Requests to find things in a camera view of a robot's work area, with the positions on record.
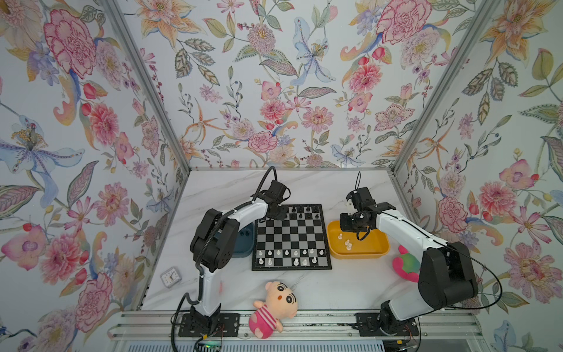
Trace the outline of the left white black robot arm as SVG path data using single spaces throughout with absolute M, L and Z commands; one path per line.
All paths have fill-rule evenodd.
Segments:
M 283 219 L 284 202 L 291 192 L 283 183 L 272 180 L 268 189 L 258 190 L 246 202 L 226 211 L 211 208 L 196 228 L 190 245 L 198 271 L 197 297 L 187 297 L 195 311 L 211 317 L 220 311 L 218 272 L 234 255 L 237 236 L 244 227 L 262 219 Z

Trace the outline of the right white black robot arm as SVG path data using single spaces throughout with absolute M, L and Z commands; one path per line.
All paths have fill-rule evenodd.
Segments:
M 349 192 L 346 204 L 347 211 L 340 215 L 341 230 L 356 234 L 379 230 L 420 262 L 417 288 L 381 305 L 378 320 L 382 326 L 403 324 L 477 295 L 478 284 L 466 245 L 434 236 L 388 202 L 377 203 L 366 187 Z

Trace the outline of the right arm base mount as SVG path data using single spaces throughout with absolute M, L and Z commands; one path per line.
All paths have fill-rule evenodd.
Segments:
M 418 337 L 419 327 L 414 318 L 397 321 L 392 315 L 384 312 L 358 312 L 355 315 L 355 328 L 361 337 Z

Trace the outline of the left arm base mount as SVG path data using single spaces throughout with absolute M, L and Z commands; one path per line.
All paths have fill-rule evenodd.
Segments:
M 179 323 L 178 337 L 237 337 L 240 328 L 240 315 L 219 313 L 212 317 L 198 312 L 187 313 Z

